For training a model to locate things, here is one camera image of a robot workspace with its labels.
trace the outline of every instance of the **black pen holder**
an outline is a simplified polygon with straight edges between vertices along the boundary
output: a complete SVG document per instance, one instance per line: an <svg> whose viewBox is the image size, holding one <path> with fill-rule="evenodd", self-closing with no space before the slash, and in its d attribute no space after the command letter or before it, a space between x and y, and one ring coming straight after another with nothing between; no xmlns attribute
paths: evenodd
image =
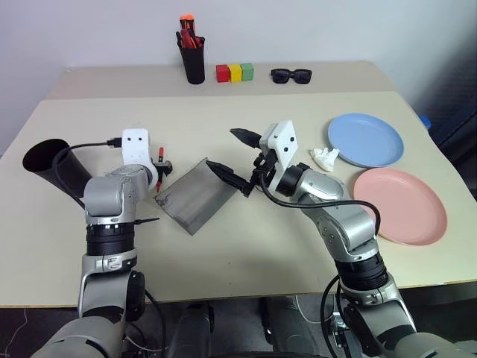
<svg viewBox="0 0 477 358"><path fill-rule="evenodd" d="M203 65L203 47L205 39L202 37L202 46L197 48L182 48L179 46L180 55L184 62L187 81L190 84L201 84L206 79L205 68Z"/></svg>

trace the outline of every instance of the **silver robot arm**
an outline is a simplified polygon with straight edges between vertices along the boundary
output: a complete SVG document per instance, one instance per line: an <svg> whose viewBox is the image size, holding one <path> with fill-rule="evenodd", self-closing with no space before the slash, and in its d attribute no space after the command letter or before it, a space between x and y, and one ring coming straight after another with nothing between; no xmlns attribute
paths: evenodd
<svg viewBox="0 0 477 358"><path fill-rule="evenodd" d="M147 131L126 130L123 157L124 139L132 137L127 131L142 131L142 149L148 152ZM137 164L125 158L126 165L86 185L80 318L58 330L33 358L117 358L126 323L144 312L144 275L132 270L137 263L134 225L152 220L136 220L136 204L154 187L157 171L148 155L138 156L137 150L134 155Z"/></svg>
<svg viewBox="0 0 477 358"><path fill-rule="evenodd" d="M370 215L357 204L330 204L351 200L339 179L315 172L302 163L290 166L297 150L291 121L271 125L263 136L245 129L231 132L243 143L261 149L251 179L240 178L220 163L207 164L220 179L246 197L260 185L276 204L301 207L313 221L335 261L344 297L350 302L344 309L345 323L356 334L365 354L388 358L473 357L445 339L416 332L397 285L379 254ZM289 197L289 202L279 203L273 197L275 191ZM322 203L328 207L309 207Z"/></svg>

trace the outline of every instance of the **wire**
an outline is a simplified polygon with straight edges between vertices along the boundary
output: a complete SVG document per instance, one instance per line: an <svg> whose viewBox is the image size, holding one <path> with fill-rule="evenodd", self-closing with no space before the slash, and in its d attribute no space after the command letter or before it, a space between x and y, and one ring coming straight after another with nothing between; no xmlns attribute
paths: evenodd
<svg viewBox="0 0 477 358"><path fill-rule="evenodd" d="M161 343L161 358L165 358L165 343L166 343L166 330L165 330L165 317L164 317L164 312L161 310L161 307L159 303L156 301L156 299L153 297L151 293L149 293L148 290L145 290L146 296L149 298L149 301L153 304L154 308L156 309L157 313L159 314L159 318L161 320L161 329L162 329L162 343Z"/></svg>
<svg viewBox="0 0 477 358"><path fill-rule="evenodd" d="M363 201L363 200L337 200L337 201L327 201L327 202L324 202L324 203L316 203L316 204L289 203L287 201L279 200L278 198L275 198L272 195L272 193L267 188L267 184L265 183L265 173L264 172L260 173L259 179L260 179L260 186L261 186L264 194L267 196L267 198L269 198L275 204L280 205L281 207L292 207L294 209L316 209L316 208L319 208L319 207L338 207L338 206L341 206L341 205L364 205L366 207L369 207L374 212L374 215L376 216L376 223L375 223L376 235L379 232L379 226L381 225L381 214L379 214L379 210L378 210L377 207L375 207L371 203L368 203L367 201Z"/></svg>
<svg viewBox="0 0 477 358"><path fill-rule="evenodd" d="M129 325L130 325L132 328L134 328L135 330L137 330L137 331L139 332L139 334L141 335L142 345L147 346L147 345L148 345L148 341L146 340L146 336L145 336L144 332L142 332L142 330L141 330L139 327L137 327L133 322L129 322ZM147 352L147 351L144 351L144 353L145 353L145 354L144 354L145 357L146 357L146 358L149 358L148 352Z"/></svg>
<svg viewBox="0 0 477 358"><path fill-rule="evenodd" d="M101 142L101 143L85 143L85 144L78 144L78 145L73 145L72 147L68 148L63 148L60 150L53 158L53 162L51 164L51 167L53 169L53 175L56 181L59 183L59 185L63 188L66 194L68 194L74 201L78 203L80 207L84 209L84 203L79 199L79 197L76 196L75 192L66 184L66 182L61 178L60 173L58 172L58 163L60 160L62 160L69 151L76 149L76 148L82 148L82 147L98 147L100 145L107 145L107 142Z"/></svg>
<svg viewBox="0 0 477 358"><path fill-rule="evenodd" d="M146 347L142 347L140 345L138 345L137 343L135 343L129 336L126 336L126 340L128 340L129 342L131 342L133 345L135 345L137 348L139 349L142 349L143 351L146 351L146 352L161 352L161 355L162 355L162 352L163 352L163 349L162 348L159 348L159 349L151 349L151 348L146 348Z"/></svg>
<svg viewBox="0 0 477 358"><path fill-rule="evenodd" d="M341 319L343 319L345 325L349 327L349 325L345 321L343 309L341 308L341 284L339 282L338 287L336 288L336 306L338 307L338 312L340 313Z"/></svg>
<svg viewBox="0 0 477 358"><path fill-rule="evenodd" d="M325 322L325 302L326 302L326 297L329 294L330 289L332 286L335 284L336 281L339 280L339 276L336 275L333 277L333 279L328 283L328 286L326 286L325 291L323 292L323 296L321 297L321 305L320 305L320 320L322 322ZM328 333L326 331L326 325L322 324L321 325L321 333L323 334L323 338L325 340L326 346L329 349L329 352L332 355L332 358L338 358L338 355L336 354L335 350L331 346L331 342L329 341Z"/></svg>
<svg viewBox="0 0 477 358"><path fill-rule="evenodd" d="M298 295L295 295L295 301L297 302L297 308L298 308L298 312L300 312L301 316L303 317L303 319L305 321L307 321L308 323L311 323L311 324L321 324L321 321L312 321L310 319L307 319L307 317L305 316L305 314L303 313L303 310L301 309L301 306L300 306L300 302L298 301ZM328 321L331 317L333 317L333 311L335 310L335 302L333 301L333 310L331 311L331 315L329 315L326 319L325 319L325 322Z"/></svg>
<svg viewBox="0 0 477 358"><path fill-rule="evenodd" d="M5 347L4 353L1 353L0 356L4 356L5 358L11 357L11 355L8 354L8 348L12 345L13 341L15 340L15 337L16 337L17 333L18 333L24 326L26 326L27 323L28 323L27 307L25 307L25 308L23 309L23 317L25 317L25 322L23 322L18 328L16 328L15 332L14 332L13 335L12 335L12 338L11 338L10 341L8 342L7 346Z"/></svg>

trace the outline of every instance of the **black funnel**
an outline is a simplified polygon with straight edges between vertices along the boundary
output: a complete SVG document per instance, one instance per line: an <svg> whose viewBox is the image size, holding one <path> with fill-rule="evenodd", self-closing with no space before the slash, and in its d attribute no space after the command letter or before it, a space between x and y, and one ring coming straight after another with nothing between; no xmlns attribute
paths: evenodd
<svg viewBox="0 0 477 358"><path fill-rule="evenodd" d="M53 163L54 156L60 150L68 147L69 144L62 139L48 139L38 143L23 157L23 168L62 189L54 179L51 164ZM88 173L71 151L58 163L58 173L76 196L82 198L84 187L88 180L91 179L91 174Z"/></svg>

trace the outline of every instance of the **red block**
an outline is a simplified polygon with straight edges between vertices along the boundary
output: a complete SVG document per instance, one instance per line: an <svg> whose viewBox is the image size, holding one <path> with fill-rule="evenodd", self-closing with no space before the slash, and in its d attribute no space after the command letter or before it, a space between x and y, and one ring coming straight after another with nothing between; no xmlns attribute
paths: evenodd
<svg viewBox="0 0 477 358"><path fill-rule="evenodd" d="M217 82L228 82L229 81L229 66L227 65L217 65L215 67L217 71Z"/></svg>

